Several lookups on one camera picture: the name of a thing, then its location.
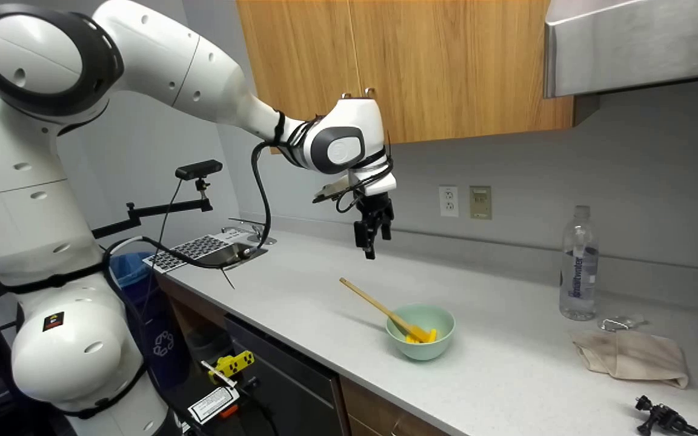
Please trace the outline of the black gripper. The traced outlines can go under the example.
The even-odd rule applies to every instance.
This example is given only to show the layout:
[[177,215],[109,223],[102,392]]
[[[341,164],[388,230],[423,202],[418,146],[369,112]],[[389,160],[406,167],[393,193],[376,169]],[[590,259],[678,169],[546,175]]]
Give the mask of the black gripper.
[[354,223],[354,242],[363,248],[365,259],[376,259],[376,240],[389,240],[393,202],[388,193],[363,196],[357,208],[361,219]]

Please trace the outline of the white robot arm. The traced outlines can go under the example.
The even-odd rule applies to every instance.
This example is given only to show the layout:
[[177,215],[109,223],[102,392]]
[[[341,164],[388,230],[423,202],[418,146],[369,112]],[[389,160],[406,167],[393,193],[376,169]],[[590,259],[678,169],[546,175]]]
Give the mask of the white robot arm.
[[212,41],[137,0],[102,0],[90,15],[0,5],[0,284],[21,309],[9,372],[83,436],[151,436],[169,418],[79,205],[79,187],[111,162],[85,136],[111,122],[121,93],[237,127],[328,175],[323,193],[358,208],[365,255],[393,221],[376,99],[341,96],[301,122],[261,101]]

